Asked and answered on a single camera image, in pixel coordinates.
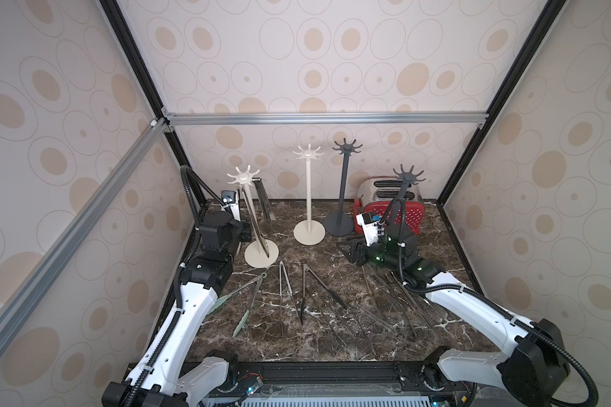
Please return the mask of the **slim steel tongs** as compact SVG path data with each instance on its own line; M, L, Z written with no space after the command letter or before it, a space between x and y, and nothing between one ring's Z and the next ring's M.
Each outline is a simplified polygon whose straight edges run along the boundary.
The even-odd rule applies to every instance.
M251 198L251 187L249 186L249 184L242 185L242 192L243 192L245 204L249 211L249 219L251 220L251 225L252 225L252 229L255 235L255 239L260 248L259 252L263 253L266 257L269 257L269 250L265 243L264 237L261 234L261 229L259 227L259 224L256 218L255 207L253 204L253 199Z

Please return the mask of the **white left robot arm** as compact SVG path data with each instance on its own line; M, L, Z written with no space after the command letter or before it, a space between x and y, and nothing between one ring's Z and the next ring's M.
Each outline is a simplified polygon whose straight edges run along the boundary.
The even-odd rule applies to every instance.
M193 185L205 186L189 166L180 169L195 218L197 239L172 282L175 304L144 356L120 383L106 388L104 406L198 406L224 384L233 386L230 356L214 354L183 373L183 365L205 317L233 273L244 223L230 210L208 211L193 199Z

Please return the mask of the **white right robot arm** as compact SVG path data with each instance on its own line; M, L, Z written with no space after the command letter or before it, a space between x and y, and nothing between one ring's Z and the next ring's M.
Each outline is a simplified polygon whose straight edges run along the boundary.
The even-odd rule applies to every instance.
M575 372L587 387L581 405L599 402L596 383L565 349L555 324L547 319L534 322L461 283L419 255L417 237L409 230L374 222L364 227L362 237L337 246L351 264L388 269L406 293L451 311L497 346L491 353L439 347L425 368L428 375L504 389L526 406L564 406L554 395Z

